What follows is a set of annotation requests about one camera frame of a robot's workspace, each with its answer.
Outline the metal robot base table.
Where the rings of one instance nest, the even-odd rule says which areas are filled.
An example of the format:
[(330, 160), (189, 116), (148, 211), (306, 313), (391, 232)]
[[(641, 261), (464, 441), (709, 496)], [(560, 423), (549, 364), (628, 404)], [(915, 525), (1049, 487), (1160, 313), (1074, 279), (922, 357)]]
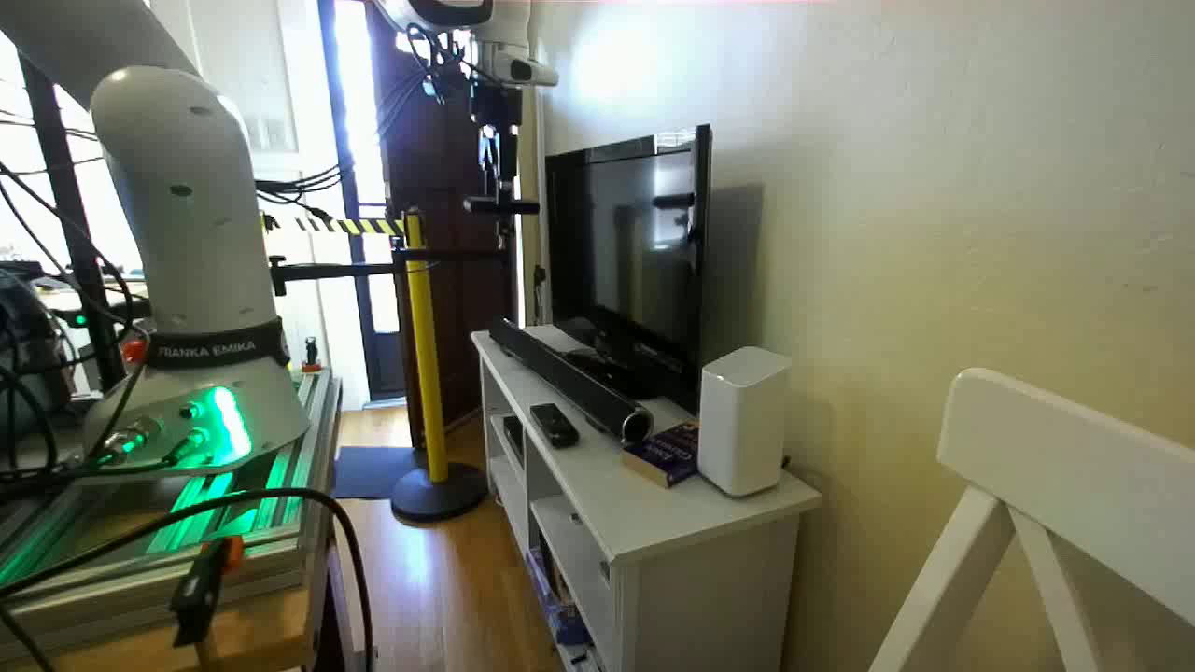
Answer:
[[(154, 530), (116, 553), (79, 563), (57, 579), (20, 591), (8, 613), (33, 640), (72, 669), (120, 669), (143, 659), (145, 672), (265, 672), (313, 669), (326, 627), (326, 554), (332, 510), (301, 500), (301, 487), (326, 492), (337, 464), (338, 379), (310, 373), (298, 379), (310, 430), (298, 444), (250, 459), (223, 474), (163, 480), (86, 480), (63, 492), (47, 518), (33, 525), (46, 538), (53, 522), (63, 535), (47, 554), (16, 572), (36, 576), (73, 559), (134, 525), (145, 525), (168, 503), (186, 507), (226, 496), (226, 507)], [(178, 644), (172, 592), (209, 541), (239, 538), (242, 553), (220, 579), (220, 599), (209, 634)]]

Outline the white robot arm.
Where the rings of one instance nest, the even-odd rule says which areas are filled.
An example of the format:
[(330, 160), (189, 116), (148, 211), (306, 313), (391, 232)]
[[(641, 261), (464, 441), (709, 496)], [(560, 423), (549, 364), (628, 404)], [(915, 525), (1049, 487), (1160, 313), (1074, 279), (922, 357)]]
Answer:
[(220, 471), (298, 441), (235, 111), (143, 0), (0, 0), (0, 28), (89, 109), (145, 266), (145, 363), (89, 409), (89, 464)]

